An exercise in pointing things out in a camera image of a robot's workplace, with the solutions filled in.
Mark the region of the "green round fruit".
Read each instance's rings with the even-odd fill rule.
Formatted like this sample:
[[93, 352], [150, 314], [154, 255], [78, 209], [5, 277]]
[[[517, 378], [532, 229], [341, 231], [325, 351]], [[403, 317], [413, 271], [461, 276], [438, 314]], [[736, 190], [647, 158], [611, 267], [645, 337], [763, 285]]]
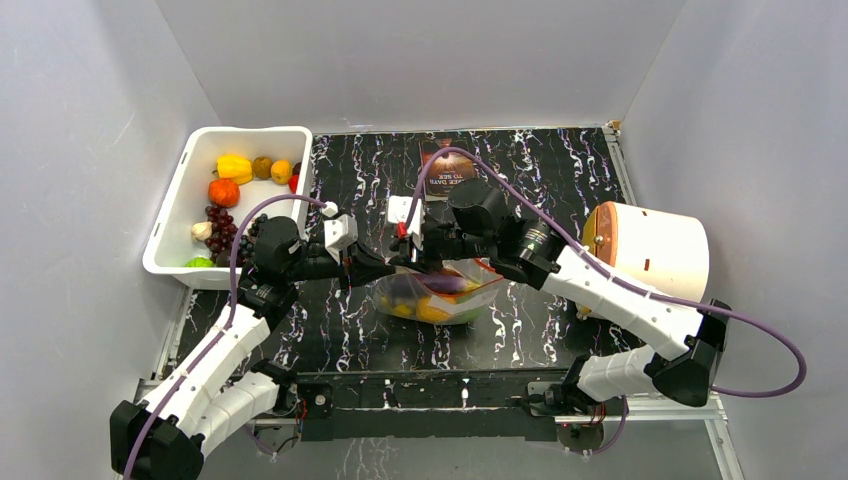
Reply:
[[458, 323], [469, 323], [476, 320], [481, 314], [485, 313], [489, 305], [479, 301], [467, 301], [458, 305], [459, 311], [455, 320]]

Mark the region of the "clear zip top bag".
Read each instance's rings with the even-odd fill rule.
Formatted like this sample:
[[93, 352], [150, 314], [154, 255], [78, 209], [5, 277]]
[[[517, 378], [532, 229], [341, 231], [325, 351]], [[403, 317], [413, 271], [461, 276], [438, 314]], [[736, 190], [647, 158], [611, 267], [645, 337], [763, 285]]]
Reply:
[[479, 301], [481, 303], [488, 303], [490, 308], [498, 296], [498, 292], [506, 285], [505, 278], [497, 274], [490, 265], [481, 259], [446, 261], [443, 263], [442, 270], [437, 273], [427, 274], [454, 275], [466, 278], [471, 283], [471, 288], [461, 294], [444, 295], [433, 292], [415, 280], [413, 278], [414, 274], [425, 273], [401, 269], [393, 275], [378, 280], [374, 285], [372, 294], [372, 300], [376, 310], [380, 313], [393, 316], [390, 314], [390, 308], [401, 301], [410, 301], [417, 304], [418, 300], [430, 296], [453, 298], [456, 301], [455, 317], [448, 322], [432, 325], [468, 324], [458, 323], [455, 320], [459, 311], [458, 305], [467, 301]]

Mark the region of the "yellow pear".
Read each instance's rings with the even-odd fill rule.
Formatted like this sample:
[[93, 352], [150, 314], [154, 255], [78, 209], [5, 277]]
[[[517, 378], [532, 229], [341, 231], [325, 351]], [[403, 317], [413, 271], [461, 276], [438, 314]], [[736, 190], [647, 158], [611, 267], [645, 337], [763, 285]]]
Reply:
[[401, 301], [390, 308], [390, 314], [399, 318], [414, 319], [416, 316], [416, 303]]

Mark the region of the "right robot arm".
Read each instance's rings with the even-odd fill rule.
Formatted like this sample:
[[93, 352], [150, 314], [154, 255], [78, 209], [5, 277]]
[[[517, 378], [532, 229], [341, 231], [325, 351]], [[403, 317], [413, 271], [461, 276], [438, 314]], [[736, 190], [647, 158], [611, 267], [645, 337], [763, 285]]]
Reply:
[[548, 222], [514, 215], [504, 195], [481, 179], [455, 186], [448, 204], [454, 219], [439, 222], [412, 198], [390, 197], [393, 264], [424, 273], [447, 260], [486, 258], [505, 279], [585, 306], [643, 342], [627, 352], [577, 358], [563, 383], [538, 400], [577, 414], [641, 393], [706, 405], [725, 347], [726, 316], [656, 299], [647, 285], [569, 245]]

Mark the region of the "purple eggplant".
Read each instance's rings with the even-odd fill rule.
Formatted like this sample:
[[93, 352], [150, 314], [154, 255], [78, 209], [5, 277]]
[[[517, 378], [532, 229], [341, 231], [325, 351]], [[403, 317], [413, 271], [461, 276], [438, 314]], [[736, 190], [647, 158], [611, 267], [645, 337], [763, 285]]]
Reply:
[[427, 289], [444, 295], [456, 295], [471, 288], [471, 283], [462, 276], [443, 274], [414, 274], [413, 278]]

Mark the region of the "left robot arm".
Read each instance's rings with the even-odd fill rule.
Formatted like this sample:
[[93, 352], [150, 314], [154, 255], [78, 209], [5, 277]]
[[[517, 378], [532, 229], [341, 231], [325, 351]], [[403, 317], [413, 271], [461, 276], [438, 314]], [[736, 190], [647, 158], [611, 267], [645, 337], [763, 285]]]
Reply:
[[295, 374], [268, 362], [233, 385], [235, 369], [286, 318], [297, 286], [338, 279], [359, 287], [394, 267], [358, 240], [355, 219], [325, 221], [324, 238], [306, 242], [285, 216], [250, 225], [252, 247], [236, 278], [235, 296], [201, 342], [138, 402], [123, 401], [109, 419], [113, 470], [126, 479], [196, 479], [206, 458], [254, 417], [294, 411]]

